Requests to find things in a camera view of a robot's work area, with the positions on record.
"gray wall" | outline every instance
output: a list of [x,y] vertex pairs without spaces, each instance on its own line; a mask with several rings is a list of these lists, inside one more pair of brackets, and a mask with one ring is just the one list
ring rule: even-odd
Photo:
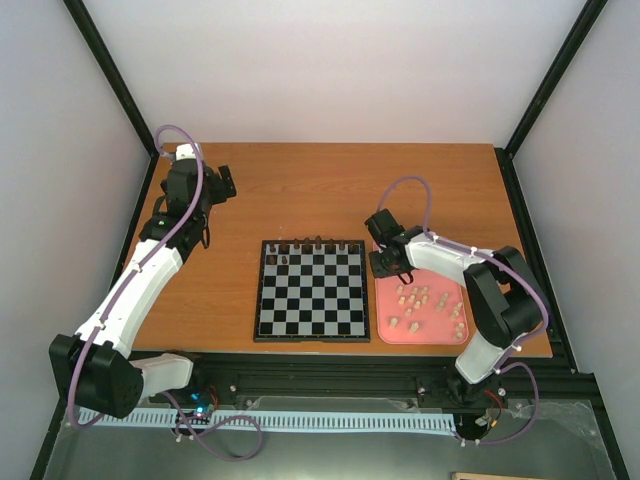
[[27,478],[57,393],[47,356],[104,296],[147,161],[62,2],[0,16],[0,477]]
[[86,3],[154,126],[504,145],[584,0]]
[[516,156],[581,370],[640,478],[640,3],[609,2]]

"black square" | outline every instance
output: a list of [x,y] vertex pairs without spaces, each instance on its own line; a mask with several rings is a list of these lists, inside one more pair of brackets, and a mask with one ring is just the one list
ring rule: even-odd
[[260,335],[272,335],[272,334],[273,334],[273,323],[260,324]]
[[324,323],[312,323],[311,333],[314,335],[324,335]]
[[364,315],[362,310],[351,310],[351,321],[354,323],[362,323],[364,321]]
[[350,333],[351,333],[351,324],[349,323],[338,324],[338,335],[349,335]]
[[262,299],[262,309],[263,310],[273,310],[275,306],[275,301],[273,298],[263,298]]

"pink tray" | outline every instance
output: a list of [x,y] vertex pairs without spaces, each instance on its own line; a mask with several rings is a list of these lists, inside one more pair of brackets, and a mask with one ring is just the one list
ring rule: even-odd
[[[469,328],[462,298],[462,288],[456,282],[427,270],[413,270],[413,283],[403,285],[398,277],[376,279],[376,305],[378,311],[378,334],[386,343],[396,344],[438,344],[459,345],[467,340]],[[427,288],[426,304],[414,308],[416,300],[422,300],[423,288]],[[410,297],[418,289],[415,300]],[[438,304],[443,295],[448,294],[442,311]],[[405,297],[400,304],[400,297]],[[458,316],[453,313],[458,306]],[[392,318],[397,318],[395,327],[391,327]],[[418,322],[418,330],[409,330],[413,322]]]

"chessboard square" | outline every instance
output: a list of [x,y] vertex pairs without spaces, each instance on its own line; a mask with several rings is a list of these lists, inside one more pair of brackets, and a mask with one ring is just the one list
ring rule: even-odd
[[261,323],[259,332],[260,332],[260,335],[272,335],[273,323]]
[[362,287],[349,287],[349,298],[362,298]]
[[281,323],[272,323],[273,325],[273,333],[272,335],[286,335],[287,333],[287,324],[284,322]]
[[338,335],[351,335],[351,325],[348,323],[338,323]]
[[324,334],[329,335],[338,335],[338,324],[337,323],[325,323],[324,324]]
[[287,299],[286,298],[276,298],[273,305],[274,310],[286,310],[287,309]]
[[351,312],[349,310],[338,310],[338,322],[351,322]]
[[311,334],[312,335],[324,335],[325,323],[323,322],[313,322],[311,324]]
[[298,335],[311,335],[311,322],[298,324]]
[[360,298],[350,298],[349,299],[349,310],[359,310],[364,311],[364,301],[362,297]]
[[275,302],[273,298],[263,298],[262,299],[262,310],[273,310],[275,306]]
[[353,323],[364,322],[364,312],[362,310],[351,310],[349,314],[351,316],[351,322]]
[[298,323],[300,321],[300,312],[298,310],[288,310],[286,321],[288,323]]
[[285,332],[287,333],[287,335],[298,335],[298,324],[287,323]]
[[260,323],[262,322],[266,322],[266,323],[273,322],[273,310],[260,311]]
[[262,298],[276,298],[276,287],[262,287]]
[[352,337],[364,337],[364,323],[352,323],[350,328]]
[[349,287],[338,287],[338,298],[350,298]]

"robotic arm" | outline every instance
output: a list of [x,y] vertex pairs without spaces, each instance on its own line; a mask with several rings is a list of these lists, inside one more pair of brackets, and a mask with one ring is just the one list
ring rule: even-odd
[[[499,368],[509,350],[516,348],[516,342],[540,325],[538,305],[498,267],[476,254],[464,254],[438,243],[421,227],[405,230],[389,210],[377,212],[365,225],[380,246],[380,251],[369,257],[374,277],[398,276],[402,282],[411,283],[412,270],[426,269],[467,288],[477,332],[456,359],[455,373],[447,379],[447,385],[456,403],[469,403],[478,385]],[[533,273],[515,248],[480,253],[511,268],[544,298]],[[500,285],[508,285],[509,290],[503,293]]]
[[[58,335],[51,343],[49,357],[62,398],[69,394],[78,356],[96,327],[100,331],[82,367],[76,389],[77,405],[124,418],[141,399],[189,384],[193,362],[186,356],[165,353],[132,362],[127,358],[142,322],[169,279],[180,270],[198,243],[205,248],[209,246],[211,207],[236,196],[228,167],[220,167],[217,173],[203,166],[202,193],[192,215],[148,263],[140,267],[142,259],[157,247],[191,204],[197,184],[196,162],[189,144],[178,147],[167,179],[161,183],[164,195],[156,201],[153,216],[144,225],[133,257],[122,275],[74,336]],[[161,211],[165,203],[166,211]],[[102,313],[106,308],[110,312],[105,322]]]

